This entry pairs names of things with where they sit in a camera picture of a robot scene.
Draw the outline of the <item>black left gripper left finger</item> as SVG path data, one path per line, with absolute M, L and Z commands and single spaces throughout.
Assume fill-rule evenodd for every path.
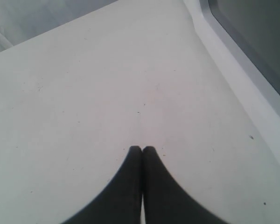
M 142 204 L 142 150 L 131 146 L 107 186 L 66 224 L 139 224 Z

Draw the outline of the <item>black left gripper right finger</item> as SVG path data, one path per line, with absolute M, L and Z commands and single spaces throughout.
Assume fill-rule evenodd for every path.
M 147 146 L 142 151 L 143 196 L 147 224 L 222 224 L 175 181 L 157 151 Z

